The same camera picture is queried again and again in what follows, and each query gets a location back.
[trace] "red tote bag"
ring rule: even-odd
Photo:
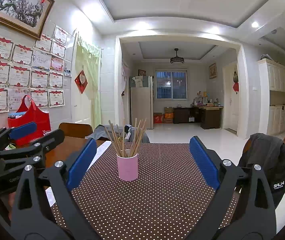
[[[30,98],[30,106],[29,108],[25,104],[25,98],[29,97],[28,95],[25,95],[22,99],[22,103],[17,110],[16,113],[20,112],[26,112],[22,117],[17,119],[11,119],[8,117],[8,125],[9,127],[18,127],[30,122],[35,122],[37,124],[37,130],[27,135],[23,138],[15,140],[16,145],[21,146],[24,144],[27,144],[34,139],[40,138],[44,136],[43,131],[51,131],[50,127],[50,119],[49,119],[49,113],[44,113],[41,111],[38,106],[36,106],[35,102],[32,98]]]

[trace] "framed painting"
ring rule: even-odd
[[[54,0],[0,0],[0,23],[40,40],[53,4]]]
[[[217,77],[216,63],[209,66],[209,79]]]

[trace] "blue gripper pad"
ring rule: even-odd
[[[207,150],[207,148],[201,143],[197,136],[190,139],[189,150],[207,185],[213,187],[214,190],[217,190],[220,186],[218,179],[218,169],[208,156],[209,150]]]
[[[17,140],[29,134],[34,133],[36,130],[37,130],[37,124],[35,122],[30,122],[22,126],[13,128],[9,134],[9,138]]]
[[[97,144],[94,139],[89,139],[87,144],[82,149],[74,164],[68,172],[68,181],[66,187],[69,191],[80,185],[92,159],[97,153]]]

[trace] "upper cabinet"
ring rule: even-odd
[[[269,90],[285,92],[285,66],[268,59],[258,61],[259,69],[267,70]]]

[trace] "polka dot tablecloth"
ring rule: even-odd
[[[139,177],[127,182],[118,177],[110,146],[72,191],[76,203],[102,239],[184,239],[215,191],[188,144],[144,143],[138,153]],[[220,227],[229,224],[236,204],[234,195]],[[52,210],[58,225],[66,227],[56,204]]]

